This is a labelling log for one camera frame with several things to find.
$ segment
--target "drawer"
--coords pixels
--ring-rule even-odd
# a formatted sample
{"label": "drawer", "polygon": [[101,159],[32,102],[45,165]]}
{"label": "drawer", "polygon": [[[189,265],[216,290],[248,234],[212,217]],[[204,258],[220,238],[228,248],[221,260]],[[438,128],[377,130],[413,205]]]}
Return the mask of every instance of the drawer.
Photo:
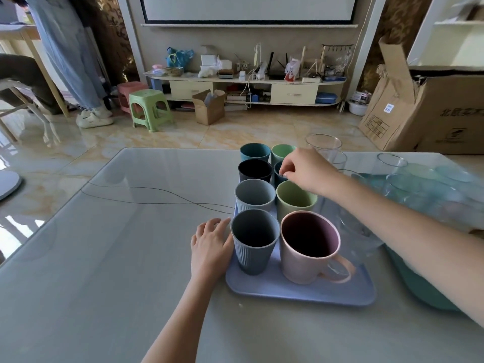
{"label": "drawer", "polygon": [[314,104],[317,93],[317,85],[273,84],[272,90],[270,91],[270,102],[282,104]]}
{"label": "drawer", "polygon": [[201,91],[214,92],[214,84],[205,81],[170,80],[171,96],[173,99],[192,99],[192,95]]}

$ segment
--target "person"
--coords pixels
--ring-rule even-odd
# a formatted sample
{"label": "person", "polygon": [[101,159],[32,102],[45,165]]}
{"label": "person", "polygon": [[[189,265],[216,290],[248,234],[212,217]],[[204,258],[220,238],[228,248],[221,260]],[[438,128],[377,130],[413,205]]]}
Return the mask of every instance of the person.
{"label": "person", "polygon": [[[12,79],[18,81],[31,88],[32,93],[39,100],[39,102],[52,114],[60,115],[62,110],[57,103],[54,94],[45,81],[39,65],[32,57],[21,56],[16,54],[0,54],[0,80]],[[32,99],[24,95],[28,102],[32,103]],[[13,91],[6,89],[0,91],[0,100],[14,107],[23,104],[19,97]],[[66,103],[68,110],[75,109],[69,103]]]}
{"label": "person", "polygon": [[82,128],[113,123],[82,22],[69,0],[10,0],[28,5],[45,52],[72,96],[85,109],[76,118]]}
{"label": "person", "polygon": [[[409,262],[425,279],[484,327],[484,242],[375,193],[339,173],[313,148],[297,148],[279,174],[335,201]],[[230,219],[210,219],[191,239],[192,277],[173,315],[142,363],[194,362],[203,319],[217,279],[228,268]]]}

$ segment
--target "pink mug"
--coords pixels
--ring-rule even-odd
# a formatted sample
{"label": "pink mug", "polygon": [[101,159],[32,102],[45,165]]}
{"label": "pink mug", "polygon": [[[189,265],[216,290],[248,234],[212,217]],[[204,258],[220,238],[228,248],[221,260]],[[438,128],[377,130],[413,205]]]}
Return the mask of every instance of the pink mug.
{"label": "pink mug", "polygon": [[[345,283],[356,268],[338,254],[341,238],[336,227],[324,216],[311,211],[294,211],[281,221],[281,269],[287,279],[297,284],[310,284],[318,277],[333,283]],[[333,279],[325,273],[330,261],[337,261],[348,276]]]}

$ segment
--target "chair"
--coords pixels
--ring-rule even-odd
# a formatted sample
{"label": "chair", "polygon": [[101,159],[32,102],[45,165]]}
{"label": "chair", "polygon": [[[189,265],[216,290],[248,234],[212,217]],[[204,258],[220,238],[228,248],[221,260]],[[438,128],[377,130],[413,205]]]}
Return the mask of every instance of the chair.
{"label": "chair", "polygon": [[[156,106],[157,103],[162,102],[166,106],[166,110],[160,109]],[[137,110],[135,104],[138,104],[143,111]],[[157,131],[156,127],[163,122],[173,122],[173,115],[168,105],[163,92],[153,89],[145,89],[130,93],[129,105],[131,108],[131,117],[133,119],[133,127],[136,124],[146,126],[150,132]]]}
{"label": "chair", "polygon": [[[34,103],[29,103],[25,97],[17,90],[17,88],[21,89],[30,89],[27,85],[21,84],[18,81],[15,80],[10,80],[10,79],[2,79],[0,80],[0,90],[5,90],[5,89],[10,89],[13,91],[13,93],[19,97],[19,99],[24,103],[18,107],[15,107],[13,109],[9,110],[1,110],[0,111],[0,118],[6,115],[9,115],[11,113],[14,113],[18,111],[19,109],[30,109],[34,115],[36,115],[40,121],[44,124],[44,140],[49,141],[50,137],[48,134],[52,130],[50,128],[50,122],[45,118],[45,116],[40,112],[40,110],[37,108],[37,106]],[[12,132],[9,130],[9,128],[2,122],[0,119],[0,127],[3,128],[3,131],[7,134],[7,136],[12,140],[12,141],[17,141],[16,137]]]}
{"label": "chair", "polygon": [[139,81],[130,81],[129,83],[119,84],[118,92],[121,110],[126,113],[131,113],[131,110],[129,109],[129,94],[144,89],[148,89],[148,85]]}

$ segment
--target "projector screen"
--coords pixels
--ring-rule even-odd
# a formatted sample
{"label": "projector screen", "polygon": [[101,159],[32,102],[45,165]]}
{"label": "projector screen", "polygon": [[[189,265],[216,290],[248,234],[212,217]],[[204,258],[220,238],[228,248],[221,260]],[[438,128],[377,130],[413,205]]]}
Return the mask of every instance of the projector screen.
{"label": "projector screen", "polygon": [[151,24],[350,24],[356,0],[141,0]]}

